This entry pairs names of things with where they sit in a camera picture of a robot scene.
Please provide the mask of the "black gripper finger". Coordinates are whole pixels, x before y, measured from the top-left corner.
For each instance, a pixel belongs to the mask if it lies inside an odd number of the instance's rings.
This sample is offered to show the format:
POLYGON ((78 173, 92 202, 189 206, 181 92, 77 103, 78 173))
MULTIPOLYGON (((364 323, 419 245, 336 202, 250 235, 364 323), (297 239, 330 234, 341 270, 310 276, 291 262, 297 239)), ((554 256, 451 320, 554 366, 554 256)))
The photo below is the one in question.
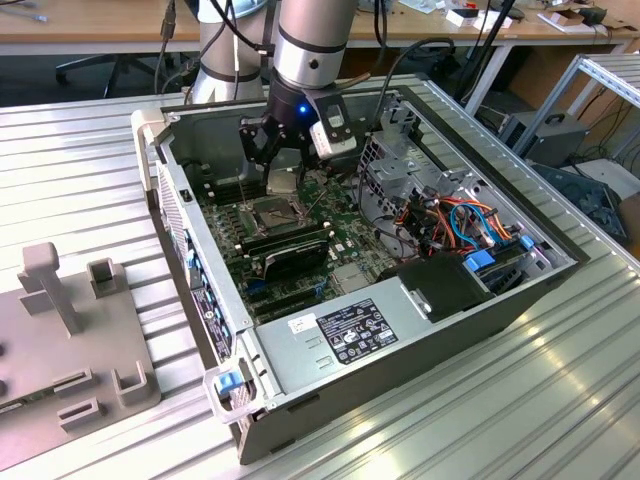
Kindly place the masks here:
POLYGON ((300 163, 297 173, 297 182, 303 183, 306 173, 318 167, 319 156, 315 151, 313 142, 302 140, 299 143, 300 163))
POLYGON ((267 180, 283 143, 283 125, 271 115, 242 117, 238 132, 246 160, 261 168, 262 179, 267 180))

